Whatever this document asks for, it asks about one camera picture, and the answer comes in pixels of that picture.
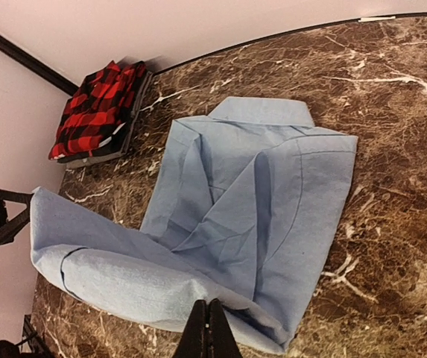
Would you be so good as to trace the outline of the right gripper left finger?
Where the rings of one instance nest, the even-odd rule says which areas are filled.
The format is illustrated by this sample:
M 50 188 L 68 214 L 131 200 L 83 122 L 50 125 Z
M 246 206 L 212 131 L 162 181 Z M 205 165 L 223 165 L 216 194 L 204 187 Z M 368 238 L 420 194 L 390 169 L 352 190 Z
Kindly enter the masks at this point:
M 175 358 L 208 357 L 209 308 L 204 300 L 195 301 L 175 351 Z

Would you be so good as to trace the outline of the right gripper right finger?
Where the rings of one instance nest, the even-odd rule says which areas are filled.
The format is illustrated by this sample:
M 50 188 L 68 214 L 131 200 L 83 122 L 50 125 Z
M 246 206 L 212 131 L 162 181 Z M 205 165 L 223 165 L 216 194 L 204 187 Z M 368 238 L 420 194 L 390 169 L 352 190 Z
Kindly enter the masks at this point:
M 218 299 L 209 303 L 207 324 L 207 356 L 210 358 L 241 358 L 241 352 Z

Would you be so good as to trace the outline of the light blue long sleeve shirt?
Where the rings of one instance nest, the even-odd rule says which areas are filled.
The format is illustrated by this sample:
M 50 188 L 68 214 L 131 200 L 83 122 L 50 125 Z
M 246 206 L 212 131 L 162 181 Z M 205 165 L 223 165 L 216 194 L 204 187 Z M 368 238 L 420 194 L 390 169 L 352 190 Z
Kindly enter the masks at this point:
M 142 225 L 46 189 L 31 199 L 31 261 L 100 310 L 180 332 L 218 299 L 237 342 L 283 353 L 311 300 L 349 194 L 358 139 L 301 101 L 229 97 L 172 122 Z

